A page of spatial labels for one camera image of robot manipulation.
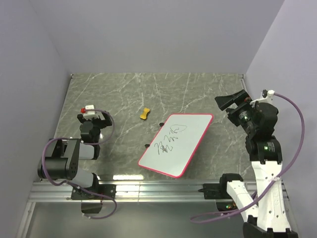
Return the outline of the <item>pink framed whiteboard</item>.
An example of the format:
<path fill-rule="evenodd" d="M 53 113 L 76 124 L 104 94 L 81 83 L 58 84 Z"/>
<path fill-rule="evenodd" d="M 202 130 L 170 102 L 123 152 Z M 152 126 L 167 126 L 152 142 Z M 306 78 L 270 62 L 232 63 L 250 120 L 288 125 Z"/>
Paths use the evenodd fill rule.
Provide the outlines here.
<path fill-rule="evenodd" d="M 138 165 L 171 178 L 182 177 L 212 120 L 212 114 L 171 114 Z"/>

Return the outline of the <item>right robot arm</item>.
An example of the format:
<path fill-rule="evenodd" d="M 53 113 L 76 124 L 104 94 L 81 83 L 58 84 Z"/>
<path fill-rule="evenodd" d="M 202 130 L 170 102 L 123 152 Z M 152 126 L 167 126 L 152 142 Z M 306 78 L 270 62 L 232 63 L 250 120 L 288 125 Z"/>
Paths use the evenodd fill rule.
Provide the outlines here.
<path fill-rule="evenodd" d="M 239 174 L 223 174 L 219 194 L 232 198 L 237 209 L 224 217 L 241 215 L 245 238 L 297 238 L 288 221 L 282 190 L 282 150 L 273 135 L 278 109 L 272 104 L 274 91 L 263 90 L 262 97 L 252 100 L 245 90 L 217 96 L 220 110 L 246 133 L 246 149 L 255 173 L 257 194 L 251 196 Z"/>

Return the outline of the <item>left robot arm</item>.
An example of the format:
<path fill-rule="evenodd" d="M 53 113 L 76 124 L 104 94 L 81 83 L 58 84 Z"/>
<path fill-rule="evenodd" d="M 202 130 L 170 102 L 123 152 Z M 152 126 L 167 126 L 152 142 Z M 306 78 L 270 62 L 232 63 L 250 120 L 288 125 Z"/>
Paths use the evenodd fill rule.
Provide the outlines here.
<path fill-rule="evenodd" d="M 103 110 L 82 108 L 77 115 L 80 138 L 53 138 L 44 147 L 37 173 L 54 186 L 72 187 L 71 200 L 81 201 L 81 212 L 89 219 L 99 219 L 103 202 L 115 201 L 116 186 L 101 184 L 95 173 L 79 167 L 81 160 L 96 160 L 100 154 L 101 130 L 114 127 L 112 116 Z"/>

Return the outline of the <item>yellow bone-shaped eraser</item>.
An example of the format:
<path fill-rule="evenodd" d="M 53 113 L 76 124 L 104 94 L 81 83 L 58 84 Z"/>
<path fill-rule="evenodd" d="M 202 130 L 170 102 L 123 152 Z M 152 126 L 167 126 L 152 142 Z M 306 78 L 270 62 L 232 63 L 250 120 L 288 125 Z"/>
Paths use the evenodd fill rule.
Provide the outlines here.
<path fill-rule="evenodd" d="M 140 115 L 140 119 L 142 120 L 147 120 L 149 113 L 151 112 L 151 110 L 149 108 L 144 108 L 143 112 Z"/>

